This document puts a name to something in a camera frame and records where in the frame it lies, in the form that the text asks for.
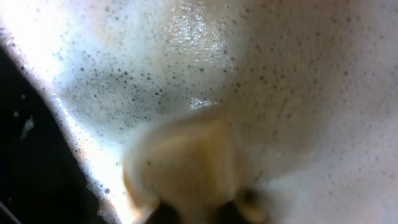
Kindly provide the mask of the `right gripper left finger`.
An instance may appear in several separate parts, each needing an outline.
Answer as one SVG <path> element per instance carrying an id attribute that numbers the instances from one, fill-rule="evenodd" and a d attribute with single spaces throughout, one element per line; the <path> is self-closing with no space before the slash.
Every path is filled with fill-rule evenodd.
<path id="1" fill-rule="evenodd" d="M 181 220 L 176 209 L 165 202 L 160 202 L 144 224 L 181 224 Z"/>

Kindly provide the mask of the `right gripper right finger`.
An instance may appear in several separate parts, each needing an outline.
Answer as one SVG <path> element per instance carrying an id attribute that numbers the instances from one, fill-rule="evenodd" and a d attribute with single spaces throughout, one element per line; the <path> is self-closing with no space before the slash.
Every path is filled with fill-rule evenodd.
<path id="1" fill-rule="evenodd" d="M 235 198 L 220 206 L 214 215 L 216 224 L 260 224 L 267 221 L 264 194 L 255 188 L 239 189 Z"/>

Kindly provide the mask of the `yellow sponge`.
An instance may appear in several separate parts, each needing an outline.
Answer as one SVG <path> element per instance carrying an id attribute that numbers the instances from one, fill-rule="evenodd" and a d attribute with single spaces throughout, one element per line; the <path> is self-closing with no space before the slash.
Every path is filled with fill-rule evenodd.
<path id="1" fill-rule="evenodd" d="M 181 223 L 214 223 L 244 188 L 241 137 L 226 118 L 183 119 L 144 131 L 123 157 L 123 182 L 140 222 L 165 202 Z"/>

